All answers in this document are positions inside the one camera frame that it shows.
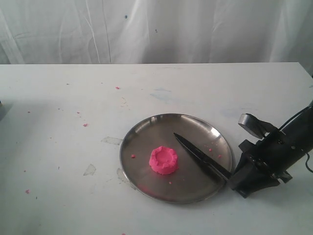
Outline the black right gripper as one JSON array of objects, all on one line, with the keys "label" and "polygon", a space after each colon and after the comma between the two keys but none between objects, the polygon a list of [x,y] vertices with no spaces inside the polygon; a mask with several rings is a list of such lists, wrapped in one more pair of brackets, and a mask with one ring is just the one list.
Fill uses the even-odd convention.
[{"label": "black right gripper", "polygon": [[275,130],[255,144],[245,140],[239,145],[242,154],[228,186],[243,198],[259,190],[288,182],[287,169],[308,153],[308,127],[285,127]]}]

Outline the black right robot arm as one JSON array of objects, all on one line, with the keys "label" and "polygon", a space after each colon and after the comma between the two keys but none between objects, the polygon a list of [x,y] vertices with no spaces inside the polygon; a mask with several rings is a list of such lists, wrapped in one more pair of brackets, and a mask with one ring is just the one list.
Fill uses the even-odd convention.
[{"label": "black right robot arm", "polygon": [[239,145],[241,158],[228,180],[230,188],[244,198],[264,188],[276,187],[281,181],[290,181],[288,168],[313,148],[312,105],[280,128],[252,114],[242,114],[238,124],[258,138],[256,143],[244,140]]}]

